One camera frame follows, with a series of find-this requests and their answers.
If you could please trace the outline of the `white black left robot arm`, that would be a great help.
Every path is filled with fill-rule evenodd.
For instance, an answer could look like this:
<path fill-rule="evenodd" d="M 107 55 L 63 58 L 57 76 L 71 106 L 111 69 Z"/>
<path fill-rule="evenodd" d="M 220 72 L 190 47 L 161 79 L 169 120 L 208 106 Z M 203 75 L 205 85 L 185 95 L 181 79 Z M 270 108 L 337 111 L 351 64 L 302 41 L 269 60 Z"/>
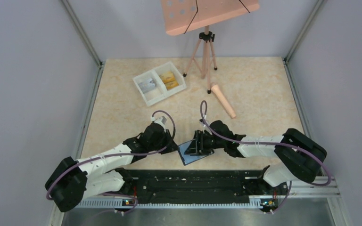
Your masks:
<path fill-rule="evenodd" d="M 128 194 L 132 190 L 132 177 L 123 167 L 148 155 L 178 151 L 174 136 L 162 124 L 153 122 L 144 132 L 108 151 L 78 160 L 66 157 L 45 184 L 47 198 L 61 212 L 68 212 L 82 200 L 95 195 L 108 192 Z"/>

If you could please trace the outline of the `blue leather card holder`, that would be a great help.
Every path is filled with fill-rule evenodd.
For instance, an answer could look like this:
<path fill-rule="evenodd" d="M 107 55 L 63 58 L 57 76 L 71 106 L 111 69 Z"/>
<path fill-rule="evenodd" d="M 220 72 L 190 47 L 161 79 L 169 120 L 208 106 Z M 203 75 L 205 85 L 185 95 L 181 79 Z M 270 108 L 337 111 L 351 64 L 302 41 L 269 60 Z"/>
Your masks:
<path fill-rule="evenodd" d="M 208 155 L 187 155 L 185 154 L 187 148 L 189 147 L 189 145 L 191 144 L 191 140 L 184 142 L 182 144 L 179 145 L 179 150 L 178 150 L 178 154 L 180 156 L 181 162 L 184 166 L 189 165 L 191 163 L 194 163 L 196 161 L 199 161 L 205 157 L 208 157 L 212 154 L 214 154 L 214 151 L 212 151 L 210 154 Z"/>

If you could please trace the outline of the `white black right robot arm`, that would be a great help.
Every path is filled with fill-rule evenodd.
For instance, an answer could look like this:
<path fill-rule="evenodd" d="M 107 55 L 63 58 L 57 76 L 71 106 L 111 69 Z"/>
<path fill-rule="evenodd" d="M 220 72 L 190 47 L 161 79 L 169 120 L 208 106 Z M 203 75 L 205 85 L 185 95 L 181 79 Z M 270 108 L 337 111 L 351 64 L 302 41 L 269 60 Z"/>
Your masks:
<path fill-rule="evenodd" d="M 180 147 L 185 165 L 193 156 L 212 155 L 222 149 L 234 158 L 262 156 L 278 158 L 280 163 L 263 169 L 257 187 L 270 194 L 278 185 L 301 180 L 313 184 L 320 172 L 327 151 L 297 129 L 289 128 L 279 136 L 250 137 L 233 133 L 222 121 L 212 122 L 205 130 L 196 130 L 191 141 Z"/>

